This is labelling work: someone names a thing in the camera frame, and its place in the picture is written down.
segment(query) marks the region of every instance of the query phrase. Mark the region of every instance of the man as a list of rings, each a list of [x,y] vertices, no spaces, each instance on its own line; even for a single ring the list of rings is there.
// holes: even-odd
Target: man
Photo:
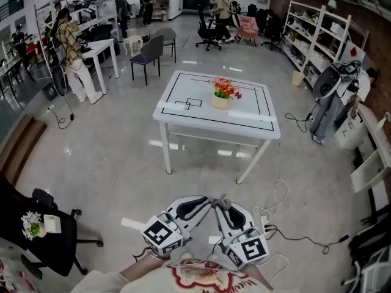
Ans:
[[[143,1],[145,7],[143,26],[144,27],[153,26],[151,24],[151,20],[152,20],[152,13],[153,13],[153,5],[155,4],[155,1],[154,0],[143,0]]]
[[[359,82],[357,92],[349,91],[350,83],[342,83],[337,90],[328,98],[322,101],[322,106],[311,125],[310,132],[313,134],[312,140],[320,145],[325,145],[324,137],[327,127],[341,108],[342,103],[346,104],[334,121],[334,125],[339,127],[346,120],[348,112],[352,118],[356,117],[360,101],[364,102],[367,95],[378,78],[378,73],[369,68],[367,72],[362,70],[358,75]]]
[[[55,21],[57,19],[57,14],[60,12],[62,9],[61,2],[57,2],[54,4],[54,16],[51,16],[51,11],[49,12],[49,16],[46,18],[45,23],[49,24],[52,21]],[[48,36],[50,33],[50,28],[46,27],[45,28],[45,36]]]
[[[122,37],[128,38],[128,1],[126,0],[115,0],[117,6],[118,22],[121,26]]]
[[[270,293],[273,290],[255,265],[238,270],[233,263],[212,261],[216,257],[212,254],[206,260],[194,259],[191,253],[183,253],[181,261],[164,265],[170,256],[150,252],[120,273],[90,272],[71,293]]]
[[[217,36],[214,40],[215,42],[221,43],[223,36],[225,36],[226,43],[231,42],[234,39],[227,29],[231,17],[229,8],[229,0],[217,0],[217,13],[219,14],[219,18],[216,19]]]
[[[29,57],[26,52],[26,44],[24,43],[24,34],[20,31],[21,25],[16,27],[16,33],[13,35],[13,46],[22,58],[22,63],[25,69],[30,69]]]

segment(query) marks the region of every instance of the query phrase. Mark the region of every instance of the gray tiled floor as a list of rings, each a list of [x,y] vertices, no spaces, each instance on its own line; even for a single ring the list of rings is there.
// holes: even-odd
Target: gray tiled floor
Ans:
[[[196,16],[180,16],[140,32],[169,26],[177,31],[179,46],[187,40],[177,50],[177,64],[170,49],[165,50],[160,78],[157,67],[148,66],[148,87],[139,66],[135,66],[135,81],[131,80],[129,61],[121,54],[121,78],[106,77],[108,94],[96,105],[78,104],[74,95],[68,95],[75,121],[66,130],[58,129],[52,114],[44,116],[49,127],[28,160],[18,189],[26,195],[36,187],[48,189],[61,210],[83,210],[79,218],[81,230],[98,232],[105,243],[104,248],[78,247],[79,259],[89,270],[121,270],[133,263],[132,254],[144,248],[138,231],[121,226],[123,218],[146,222],[173,199],[185,195],[218,197],[227,193],[247,209],[254,204],[263,206],[279,176],[278,142],[272,142],[238,186],[236,174],[249,158],[220,156],[218,150],[230,151],[232,146],[192,139],[185,139],[185,151],[171,151],[174,172],[166,174],[162,149],[151,145],[156,144],[151,140],[160,140],[152,113],[175,70],[219,74],[269,87],[282,132],[282,179],[290,189],[276,220],[286,236],[333,242],[358,229],[360,219],[368,214],[366,193],[353,193],[350,156],[331,139],[324,147],[315,144],[310,134],[301,133],[294,122],[285,120],[286,112],[304,118],[313,106],[309,90],[291,85],[294,68],[289,60],[278,51],[243,41],[223,45],[222,51],[196,48],[194,44],[200,40],[196,33],[198,22]],[[56,100],[55,110],[60,116],[69,115],[62,100]],[[241,151],[251,154],[248,148]],[[280,186],[278,198],[284,194]],[[193,235],[194,241],[188,247],[204,258],[211,250],[208,236],[218,235],[212,213]],[[290,266],[275,279],[276,288],[298,288],[305,293],[342,292],[339,283],[351,270],[347,244],[334,245],[326,256],[322,248],[310,242],[285,241],[279,235],[268,245],[272,254],[281,253],[290,260]],[[270,279],[284,264],[277,258],[260,269]],[[54,292],[54,288],[56,292],[67,292],[81,279],[76,268],[68,278],[51,277],[52,274],[46,269],[44,279],[38,282],[43,292]]]

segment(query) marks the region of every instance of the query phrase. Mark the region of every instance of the plaid shirt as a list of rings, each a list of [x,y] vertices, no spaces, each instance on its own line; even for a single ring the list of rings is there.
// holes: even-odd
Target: plaid shirt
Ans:
[[[61,24],[57,30],[57,39],[61,42],[64,50],[67,52],[67,64],[72,65],[77,59],[81,59],[81,52],[78,42],[72,33],[68,24]]]

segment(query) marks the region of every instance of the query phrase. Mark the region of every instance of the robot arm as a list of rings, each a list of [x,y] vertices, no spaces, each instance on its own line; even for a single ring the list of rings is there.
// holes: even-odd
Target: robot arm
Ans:
[[[174,200],[159,216],[153,216],[141,234],[158,256],[168,256],[191,241],[190,232],[211,209],[207,197],[190,196]]]

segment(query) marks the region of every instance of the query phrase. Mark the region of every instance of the white bucket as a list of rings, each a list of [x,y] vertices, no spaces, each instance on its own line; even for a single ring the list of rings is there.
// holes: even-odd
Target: white bucket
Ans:
[[[303,79],[304,79],[304,75],[302,73],[298,71],[293,72],[292,84],[299,87]]]

